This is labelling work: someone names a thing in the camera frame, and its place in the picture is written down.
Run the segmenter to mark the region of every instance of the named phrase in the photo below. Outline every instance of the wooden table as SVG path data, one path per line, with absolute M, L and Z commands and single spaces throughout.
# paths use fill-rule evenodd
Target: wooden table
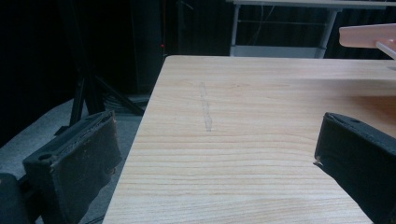
M 168 57 L 105 223 L 371 223 L 313 165 L 327 111 L 396 136 L 396 62 Z

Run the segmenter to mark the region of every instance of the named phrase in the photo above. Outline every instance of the tripod leg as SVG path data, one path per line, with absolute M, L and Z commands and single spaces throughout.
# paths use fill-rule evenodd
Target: tripod leg
M 81 77 L 76 86 L 76 94 L 73 101 L 72 115 L 70 116 L 69 126 L 77 123 L 81 119 L 82 107 L 84 105 L 85 78 Z
M 136 105 L 134 102 L 129 100 L 127 97 L 116 91 L 110 85 L 108 85 L 101 77 L 96 77 L 97 83 L 105 89 L 108 93 L 112 94 L 116 99 L 118 99 L 125 107 L 127 107 L 131 112 L 135 113 L 136 115 L 142 116 L 145 111 Z

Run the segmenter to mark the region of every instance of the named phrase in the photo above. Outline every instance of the black stand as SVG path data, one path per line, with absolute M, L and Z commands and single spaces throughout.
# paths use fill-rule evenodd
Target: black stand
M 87 26 L 82 19 L 83 13 L 80 12 L 81 9 L 79 7 L 76 7 L 76 4 L 78 4 L 78 1 L 75 0 L 58 0 L 58 8 L 64 22 L 64 29 L 78 71 L 78 84 L 69 126 L 72 126 L 81 119 L 84 101 L 90 115 L 105 111 L 100 88 L 112 94 L 134 114 L 142 116 L 144 114 L 142 108 L 96 75 L 97 72 L 95 71 L 92 57 L 87 50 Z M 67 127 L 62 127 L 57 133 L 61 133 L 65 128 Z

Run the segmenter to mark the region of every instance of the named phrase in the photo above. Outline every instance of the dark background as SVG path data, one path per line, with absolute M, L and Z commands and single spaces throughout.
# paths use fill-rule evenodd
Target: dark background
M 233 4 L 224 0 L 80 0 L 98 75 L 124 94 L 150 94 L 168 55 L 229 55 Z M 260 21 L 271 7 L 241 7 Z M 268 21 L 323 23 L 326 9 L 275 7 Z M 377 49 L 338 44 L 341 26 L 396 22 L 396 8 L 344 9 L 325 58 L 389 59 Z M 259 22 L 239 24 L 237 44 L 254 44 Z M 262 25 L 257 45 L 316 47 L 321 25 Z M 74 97 L 77 71 L 57 1 L 0 1 L 0 146 Z

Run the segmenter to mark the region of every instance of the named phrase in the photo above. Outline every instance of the light wood tabletop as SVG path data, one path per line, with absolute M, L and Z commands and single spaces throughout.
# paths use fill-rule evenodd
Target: light wood tabletop
M 371 223 L 313 164 L 325 112 L 396 136 L 396 62 L 168 57 L 105 223 Z

